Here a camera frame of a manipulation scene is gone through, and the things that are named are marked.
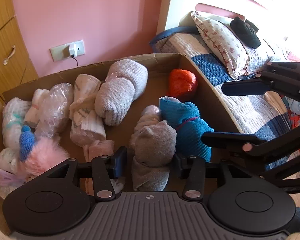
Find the white patterned sock roll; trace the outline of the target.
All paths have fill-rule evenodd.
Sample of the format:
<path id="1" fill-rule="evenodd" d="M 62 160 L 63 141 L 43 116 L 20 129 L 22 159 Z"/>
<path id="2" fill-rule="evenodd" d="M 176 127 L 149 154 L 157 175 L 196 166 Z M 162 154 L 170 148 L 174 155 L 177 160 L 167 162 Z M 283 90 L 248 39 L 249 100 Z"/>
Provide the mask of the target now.
<path id="1" fill-rule="evenodd" d="M 80 74 L 74 84 L 74 101 L 70 105 L 70 139 L 83 147 L 95 140 L 106 140 L 102 118 L 95 112 L 95 99 L 101 81 L 88 74 Z"/>

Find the orange ball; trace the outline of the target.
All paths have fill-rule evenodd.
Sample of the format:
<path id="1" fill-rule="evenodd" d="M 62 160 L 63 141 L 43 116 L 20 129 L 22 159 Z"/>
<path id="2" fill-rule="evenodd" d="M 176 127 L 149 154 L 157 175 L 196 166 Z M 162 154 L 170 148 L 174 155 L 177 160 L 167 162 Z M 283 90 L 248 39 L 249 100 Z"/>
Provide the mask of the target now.
<path id="1" fill-rule="evenodd" d="M 197 90 L 196 76 L 189 70 L 174 69 L 168 78 L 168 95 L 185 102 L 190 101 Z"/>

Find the clear plastic bundle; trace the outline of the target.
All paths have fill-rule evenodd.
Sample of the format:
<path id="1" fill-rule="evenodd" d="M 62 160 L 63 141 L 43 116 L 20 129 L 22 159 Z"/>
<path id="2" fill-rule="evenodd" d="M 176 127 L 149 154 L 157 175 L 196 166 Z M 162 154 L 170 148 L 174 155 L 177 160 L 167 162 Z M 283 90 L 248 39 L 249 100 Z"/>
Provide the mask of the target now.
<path id="1" fill-rule="evenodd" d="M 53 138 L 64 131 L 73 100 L 74 88 L 70 83 L 59 83 L 50 89 L 39 107 L 39 122 L 35 130 L 37 138 Z"/>

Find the white lilac sock bundle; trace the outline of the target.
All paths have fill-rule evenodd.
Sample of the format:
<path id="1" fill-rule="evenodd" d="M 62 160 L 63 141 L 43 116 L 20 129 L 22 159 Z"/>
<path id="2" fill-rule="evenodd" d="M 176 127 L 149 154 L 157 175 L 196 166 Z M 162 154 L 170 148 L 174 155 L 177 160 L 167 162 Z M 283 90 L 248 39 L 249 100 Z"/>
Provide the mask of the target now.
<path id="1" fill-rule="evenodd" d="M 18 161 L 18 151 L 8 147 L 0 152 L 0 197 L 2 199 L 24 183 L 17 176 Z"/>

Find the red blue sock bundle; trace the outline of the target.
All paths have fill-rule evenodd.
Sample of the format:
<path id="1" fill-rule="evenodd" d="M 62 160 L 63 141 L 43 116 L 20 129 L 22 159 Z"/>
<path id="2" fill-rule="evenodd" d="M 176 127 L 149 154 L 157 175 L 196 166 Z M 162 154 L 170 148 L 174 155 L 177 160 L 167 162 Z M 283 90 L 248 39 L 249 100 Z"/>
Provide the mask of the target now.
<path id="1" fill-rule="evenodd" d="M 288 110 L 288 116 L 290 119 L 292 129 L 295 129 L 300 126 L 300 115 L 292 112 L 290 109 Z"/>

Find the wooden wardrobe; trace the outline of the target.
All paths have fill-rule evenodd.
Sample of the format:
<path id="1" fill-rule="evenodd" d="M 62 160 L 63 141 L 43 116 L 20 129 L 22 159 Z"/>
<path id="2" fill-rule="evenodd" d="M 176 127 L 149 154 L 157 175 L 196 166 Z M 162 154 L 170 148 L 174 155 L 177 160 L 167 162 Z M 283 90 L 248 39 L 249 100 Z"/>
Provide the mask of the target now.
<path id="1" fill-rule="evenodd" d="M 13 2 L 0 0 L 0 101 L 5 100 L 5 91 L 37 78 L 18 26 Z"/>

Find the cardboard box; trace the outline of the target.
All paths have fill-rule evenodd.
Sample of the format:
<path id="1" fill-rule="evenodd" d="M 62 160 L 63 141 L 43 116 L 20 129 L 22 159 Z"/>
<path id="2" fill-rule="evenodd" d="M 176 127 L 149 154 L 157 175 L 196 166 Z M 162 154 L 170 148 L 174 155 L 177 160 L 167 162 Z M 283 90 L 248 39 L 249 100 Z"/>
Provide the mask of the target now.
<path id="1" fill-rule="evenodd" d="M 14 239 L 231 239 L 200 201 L 168 183 L 178 151 L 208 164 L 209 132 L 241 129 L 193 60 L 150 54 L 42 77 L 5 93 L 24 116 L 35 91 L 42 102 L 35 131 L 22 126 L 16 178 L 0 197 L 0 236 Z"/>

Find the small white sock bundle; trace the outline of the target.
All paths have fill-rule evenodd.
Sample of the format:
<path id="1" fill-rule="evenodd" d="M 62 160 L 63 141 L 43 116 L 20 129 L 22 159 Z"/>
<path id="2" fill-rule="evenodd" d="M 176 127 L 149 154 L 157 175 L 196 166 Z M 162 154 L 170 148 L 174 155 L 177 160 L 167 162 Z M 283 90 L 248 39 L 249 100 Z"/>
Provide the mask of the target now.
<path id="1" fill-rule="evenodd" d="M 26 125 L 30 126 L 31 128 L 36 128 L 39 122 L 39 109 L 44 101 L 44 99 L 49 94 L 49 90 L 47 89 L 37 89 L 35 90 L 31 102 L 31 107 L 27 111 L 24 122 Z"/>

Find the white teal sock bundle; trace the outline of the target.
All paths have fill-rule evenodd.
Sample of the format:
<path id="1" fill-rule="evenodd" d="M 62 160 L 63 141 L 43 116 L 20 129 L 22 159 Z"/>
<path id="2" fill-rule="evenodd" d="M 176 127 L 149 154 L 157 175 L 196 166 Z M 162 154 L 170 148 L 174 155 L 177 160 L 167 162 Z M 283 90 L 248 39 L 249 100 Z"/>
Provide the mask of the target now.
<path id="1" fill-rule="evenodd" d="M 24 118 L 31 107 L 30 101 L 18 97 L 11 99 L 2 111 L 2 136 L 5 147 L 18 151 L 19 138 L 24 125 Z"/>

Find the pink fluffy toy bird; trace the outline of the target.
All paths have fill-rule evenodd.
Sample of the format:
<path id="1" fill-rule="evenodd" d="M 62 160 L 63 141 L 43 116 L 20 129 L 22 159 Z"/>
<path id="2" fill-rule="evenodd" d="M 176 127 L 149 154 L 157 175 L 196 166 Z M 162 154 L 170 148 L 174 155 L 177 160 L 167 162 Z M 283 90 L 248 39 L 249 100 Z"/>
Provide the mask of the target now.
<path id="1" fill-rule="evenodd" d="M 69 158 L 69 154 L 52 138 L 36 138 L 30 127 L 21 129 L 18 150 L 18 173 L 25 184 Z"/>

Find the floral pillow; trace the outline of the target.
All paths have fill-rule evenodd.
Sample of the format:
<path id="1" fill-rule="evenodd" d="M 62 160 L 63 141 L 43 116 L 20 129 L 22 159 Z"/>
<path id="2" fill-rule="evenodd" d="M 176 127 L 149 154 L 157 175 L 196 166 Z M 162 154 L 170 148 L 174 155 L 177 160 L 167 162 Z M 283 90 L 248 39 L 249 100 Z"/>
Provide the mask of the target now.
<path id="1" fill-rule="evenodd" d="M 247 75 L 248 55 L 239 39 L 221 22 L 204 17 L 198 12 L 190 13 L 202 39 L 226 67 L 233 79 Z"/>

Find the blue knitted sock roll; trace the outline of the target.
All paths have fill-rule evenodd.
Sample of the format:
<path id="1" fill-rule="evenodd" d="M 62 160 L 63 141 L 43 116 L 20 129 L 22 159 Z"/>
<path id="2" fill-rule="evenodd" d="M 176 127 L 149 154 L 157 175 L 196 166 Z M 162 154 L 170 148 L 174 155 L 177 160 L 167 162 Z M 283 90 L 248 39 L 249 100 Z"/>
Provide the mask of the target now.
<path id="1" fill-rule="evenodd" d="M 201 141 L 205 132 L 213 132 L 207 122 L 200 118 L 198 107 L 191 102 L 163 96 L 159 99 L 161 116 L 177 132 L 177 152 L 184 156 L 195 156 L 209 162 L 211 148 Z"/>

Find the black cloth on bed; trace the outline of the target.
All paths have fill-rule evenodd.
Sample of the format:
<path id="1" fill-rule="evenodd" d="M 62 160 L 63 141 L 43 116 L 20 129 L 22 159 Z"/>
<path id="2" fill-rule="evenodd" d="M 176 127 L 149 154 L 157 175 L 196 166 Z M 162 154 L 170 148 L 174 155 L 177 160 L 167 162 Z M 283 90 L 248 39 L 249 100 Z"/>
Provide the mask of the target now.
<path id="1" fill-rule="evenodd" d="M 259 28 L 249 20 L 243 21 L 239 17 L 235 17 L 230 22 L 230 27 L 247 47 L 256 49 L 261 45 L 261 41 L 257 36 Z"/>

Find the grey knitted sock roll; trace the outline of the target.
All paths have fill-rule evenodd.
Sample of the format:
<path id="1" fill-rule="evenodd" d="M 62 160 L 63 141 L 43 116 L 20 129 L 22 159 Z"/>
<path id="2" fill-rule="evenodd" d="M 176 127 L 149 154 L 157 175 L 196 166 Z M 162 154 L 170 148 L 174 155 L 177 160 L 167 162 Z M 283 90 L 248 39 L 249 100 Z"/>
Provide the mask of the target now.
<path id="1" fill-rule="evenodd" d="M 117 126 L 125 118 L 133 101 L 146 89 L 147 68 L 130 59 L 113 63 L 95 99 L 95 112 L 108 126 Z"/>

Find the wall socket plate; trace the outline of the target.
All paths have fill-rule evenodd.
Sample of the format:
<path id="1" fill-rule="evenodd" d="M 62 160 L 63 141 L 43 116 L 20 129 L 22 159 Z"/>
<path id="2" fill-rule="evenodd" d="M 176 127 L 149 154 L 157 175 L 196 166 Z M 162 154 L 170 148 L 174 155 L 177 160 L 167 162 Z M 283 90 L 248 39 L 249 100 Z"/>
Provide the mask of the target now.
<path id="1" fill-rule="evenodd" d="M 52 59 L 54 62 L 70 58 L 68 47 L 69 47 L 69 44 L 71 44 L 71 43 L 75 43 L 77 45 L 78 51 L 77 51 L 76 57 L 85 54 L 85 47 L 84 47 L 83 40 L 65 43 L 65 44 L 50 48 L 50 53 L 51 53 L 51 56 L 52 56 Z"/>

